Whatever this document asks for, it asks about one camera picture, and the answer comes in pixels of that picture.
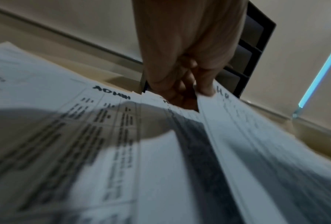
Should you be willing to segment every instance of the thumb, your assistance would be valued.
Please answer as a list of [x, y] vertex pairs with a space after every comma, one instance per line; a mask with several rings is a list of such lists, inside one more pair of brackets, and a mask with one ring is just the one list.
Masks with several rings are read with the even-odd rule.
[[196, 90], [206, 96], [212, 96], [215, 94], [213, 88], [213, 80], [221, 69], [202, 69], [195, 68], [192, 70], [196, 80]]

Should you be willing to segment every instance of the blue light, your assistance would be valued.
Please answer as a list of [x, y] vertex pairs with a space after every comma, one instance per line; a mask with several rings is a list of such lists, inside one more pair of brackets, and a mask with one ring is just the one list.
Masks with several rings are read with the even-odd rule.
[[310, 98], [310, 96], [313, 94], [314, 90], [316, 90], [316, 88], [317, 88], [318, 84], [320, 83], [320, 81], [324, 78], [324, 76], [326, 75], [326, 73], [329, 71], [330, 67], [331, 67], [331, 54], [328, 57], [328, 59], [325, 62], [325, 64], [323, 65], [323, 67], [321, 68], [321, 70], [319, 71], [319, 73], [316, 76], [316, 78], [313, 80], [313, 82], [310, 85], [310, 87], [307, 89], [307, 91], [304, 94], [304, 96], [302, 97], [301, 101], [299, 102], [298, 106], [300, 108], [303, 108], [304, 107], [304, 105], [306, 104], [306, 102], [308, 101], [308, 99]]

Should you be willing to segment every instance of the paper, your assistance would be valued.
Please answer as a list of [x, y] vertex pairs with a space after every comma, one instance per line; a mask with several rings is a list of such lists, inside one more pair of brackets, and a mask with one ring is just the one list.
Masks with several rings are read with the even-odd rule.
[[0, 223], [242, 223], [199, 113], [0, 45]]
[[199, 109], [246, 223], [331, 223], [331, 166], [214, 87]]

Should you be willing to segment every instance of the stack of papers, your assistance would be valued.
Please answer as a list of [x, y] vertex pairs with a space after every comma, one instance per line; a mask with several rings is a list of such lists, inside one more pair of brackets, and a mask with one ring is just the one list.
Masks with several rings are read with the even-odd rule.
[[214, 83], [200, 113], [0, 44], [0, 223], [331, 223], [331, 162]]

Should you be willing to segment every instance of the hand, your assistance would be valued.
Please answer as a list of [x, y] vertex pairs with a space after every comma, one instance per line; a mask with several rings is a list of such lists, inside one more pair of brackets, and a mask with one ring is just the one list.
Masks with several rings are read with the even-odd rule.
[[212, 82], [233, 57], [247, 0], [133, 0], [135, 23], [150, 87], [170, 103], [197, 109], [197, 91], [212, 96]]

